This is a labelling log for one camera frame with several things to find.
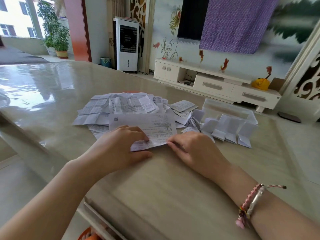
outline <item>blue trash can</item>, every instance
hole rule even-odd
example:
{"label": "blue trash can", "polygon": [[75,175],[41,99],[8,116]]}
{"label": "blue trash can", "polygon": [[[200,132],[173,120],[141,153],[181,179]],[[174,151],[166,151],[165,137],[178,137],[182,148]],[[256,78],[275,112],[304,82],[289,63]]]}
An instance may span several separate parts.
{"label": "blue trash can", "polygon": [[100,64],[104,67],[112,68],[111,58],[109,57],[100,57]]}

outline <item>forearm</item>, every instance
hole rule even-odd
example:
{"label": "forearm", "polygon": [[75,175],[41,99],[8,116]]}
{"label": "forearm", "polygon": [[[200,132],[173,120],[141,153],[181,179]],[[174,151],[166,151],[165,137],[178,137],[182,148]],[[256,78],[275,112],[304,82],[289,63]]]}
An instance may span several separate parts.
{"label": "forearm", "polygon": [[[222,173],[212,175],[211,179],[230,196],[236,205],[242,205],[258,182],[240,167],[230,163],[227,163],[221,171]],[[320,235],[320,227],[316,223],[269,191],[265,191],[260,198],[250,221],[263,240],[292,240],[305,237],[316,239],[316,236]]]}
{"label": "forearm", "polygon": [[61,239],[86,192],[97,181],[81,160],[68,162],[57,176],[2,229],[3,240]]}

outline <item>air cooler grille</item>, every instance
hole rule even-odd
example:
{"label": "air cooler grille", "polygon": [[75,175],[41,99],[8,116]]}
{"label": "air cooler grille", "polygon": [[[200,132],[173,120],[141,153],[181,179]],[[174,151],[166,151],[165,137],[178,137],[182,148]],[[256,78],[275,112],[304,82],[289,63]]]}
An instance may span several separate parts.
{"label": "air cooler grille", "polygon": [[120,25],[120,51],[137,52],[137,28]]}

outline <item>dark flat object on floor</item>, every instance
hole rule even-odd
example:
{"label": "dark flat object on floor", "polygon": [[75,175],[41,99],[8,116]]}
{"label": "dark flat object on floor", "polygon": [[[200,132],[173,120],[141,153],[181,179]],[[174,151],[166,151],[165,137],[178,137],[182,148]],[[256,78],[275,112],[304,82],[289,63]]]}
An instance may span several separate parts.
{"label": "dark flat object on floor", "polygon": [[290,115],[288,113],[278,112],[278,116],[293,122],[301,123],[301,120],[297,116]]}

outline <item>bracelet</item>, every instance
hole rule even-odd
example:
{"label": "bracelet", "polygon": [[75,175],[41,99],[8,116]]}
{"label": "bracelet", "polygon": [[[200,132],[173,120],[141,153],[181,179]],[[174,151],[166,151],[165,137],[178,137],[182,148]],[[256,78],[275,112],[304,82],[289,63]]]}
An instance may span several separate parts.
{"label": "bracelet", "polygon": [[257,184],[254,189],[248,194],[244,203],[239,207],[239,215],[238,219],[235,221],[238,227],[242,229],[245,228],[246,221],[250,219],[251,214],[253,212],[254,206],[256,206],[257,202],[261,198],[263,192],[270,187],[277,187],[286,189],[287,187],[284,185],[265,185],[265,184]]}

